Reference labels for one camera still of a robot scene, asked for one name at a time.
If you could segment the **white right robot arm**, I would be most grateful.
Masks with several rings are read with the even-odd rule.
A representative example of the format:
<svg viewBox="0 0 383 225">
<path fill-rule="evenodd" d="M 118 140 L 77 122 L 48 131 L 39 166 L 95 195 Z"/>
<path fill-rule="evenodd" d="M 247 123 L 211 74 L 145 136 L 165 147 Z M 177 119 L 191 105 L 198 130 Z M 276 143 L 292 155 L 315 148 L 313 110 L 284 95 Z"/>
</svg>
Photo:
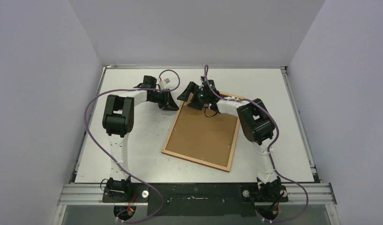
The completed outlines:
<svg viewBox="0 0 383 225">
<path fill-rule="evenodd" d="M 275 173 L 270 160 L 269 150 L 261 148 L 263 141 L 272 139 L 275 125 L 267 115 L 268 110 L 259 98 L 247 100 L 221 94 L 214 85 L 214 80 L 205 80 L 201 85 L 189 82 L 186 89 L 177 100 L 187 101 L 192 95 L 189 107 L 201 110 L 207 106 L 210 110 L 236 116 L 240 122 L 246 139 L 253 143 L 258 151 L 258 196 L 263 201 L 269 201 L 276 196 L 276 188 L 281 187 L 279 176 Z"/>
</svg>

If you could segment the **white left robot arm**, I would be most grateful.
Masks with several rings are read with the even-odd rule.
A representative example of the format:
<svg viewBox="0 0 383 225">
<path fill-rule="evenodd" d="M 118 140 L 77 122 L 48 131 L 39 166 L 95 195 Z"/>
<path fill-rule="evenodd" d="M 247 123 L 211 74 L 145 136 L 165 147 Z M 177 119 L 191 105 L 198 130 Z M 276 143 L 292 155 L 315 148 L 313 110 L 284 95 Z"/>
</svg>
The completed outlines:
<svg viewBox="0 0 383 225">
<path fill-rule="evenodd" d="M 168 78 L 156 79 L 146 75 L 134 90 L 122 96 L 107 97 L 102 124 L 109 138 L 113 159 L 110 177 L 104 189 L 106 195 L 121 202 L 130 201 L 135 197 L 128 166 L 128 139 L 134 126 L 134 108 L 140 103 L 152 102 L 163 111 L 177 111 L 179 107 L 166 87 L 169 82 Z"/>
</svg>

